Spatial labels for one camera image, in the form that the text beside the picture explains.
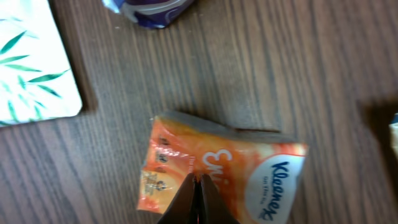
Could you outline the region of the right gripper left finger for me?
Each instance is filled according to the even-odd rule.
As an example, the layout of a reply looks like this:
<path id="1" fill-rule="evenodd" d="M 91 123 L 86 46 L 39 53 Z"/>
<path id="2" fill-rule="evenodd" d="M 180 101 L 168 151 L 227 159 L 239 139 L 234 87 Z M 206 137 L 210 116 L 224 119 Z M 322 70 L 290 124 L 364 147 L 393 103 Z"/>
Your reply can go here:
<path id="1" fill-rule="evenodd" d="M 197 224 L 196 177 L 188 174 L 157 224 Z"/>

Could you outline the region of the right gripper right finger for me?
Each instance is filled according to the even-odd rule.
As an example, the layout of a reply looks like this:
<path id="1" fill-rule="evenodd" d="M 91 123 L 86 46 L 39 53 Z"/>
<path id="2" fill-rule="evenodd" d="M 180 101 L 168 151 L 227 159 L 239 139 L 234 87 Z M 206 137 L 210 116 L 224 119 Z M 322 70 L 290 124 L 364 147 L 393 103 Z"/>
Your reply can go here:
<path id="1" fill-rule="evenodd" d="M 232 216 L 211 177 L 203 174 L 200 179 L 199 224 L 239 224 Z"/>

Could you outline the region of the orange Kleenex tissue pack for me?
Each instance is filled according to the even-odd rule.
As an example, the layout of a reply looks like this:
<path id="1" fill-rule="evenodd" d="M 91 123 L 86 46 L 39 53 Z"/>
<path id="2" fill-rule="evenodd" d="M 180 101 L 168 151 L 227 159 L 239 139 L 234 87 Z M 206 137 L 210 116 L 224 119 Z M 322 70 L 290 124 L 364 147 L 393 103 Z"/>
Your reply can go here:
<path id="1" fill-rule="evenodd" d="M 152 123 L 137 207 L 162 214 L 188 174 L 207 174 L 238 222 L 285 223 L 307 152 L 281 133 L 165 112 Z"/>

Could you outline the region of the white cream tube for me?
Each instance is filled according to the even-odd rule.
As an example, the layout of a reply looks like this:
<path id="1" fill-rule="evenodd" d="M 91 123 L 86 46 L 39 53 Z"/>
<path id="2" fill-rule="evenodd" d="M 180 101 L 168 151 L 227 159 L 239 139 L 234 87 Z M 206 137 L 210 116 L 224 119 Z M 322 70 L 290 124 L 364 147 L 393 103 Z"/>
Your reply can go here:
<path id="1" fill-rule="evenodd" d="M 1 0 L 1 126 L 76 116 L 83 102 L 47 0 Z"/>

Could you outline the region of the red purple pad pack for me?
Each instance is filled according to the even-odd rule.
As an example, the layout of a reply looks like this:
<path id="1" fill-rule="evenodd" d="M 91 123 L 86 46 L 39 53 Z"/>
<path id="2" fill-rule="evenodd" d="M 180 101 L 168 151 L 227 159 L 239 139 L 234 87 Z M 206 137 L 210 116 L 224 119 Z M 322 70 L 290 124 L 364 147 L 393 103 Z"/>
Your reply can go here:
<path id="1" fill-rule="evenodd" d="M 122 14 L 141 27 L 163 29 L 181 15 L 194 0 L 102 0 L 105 7 Z"/>

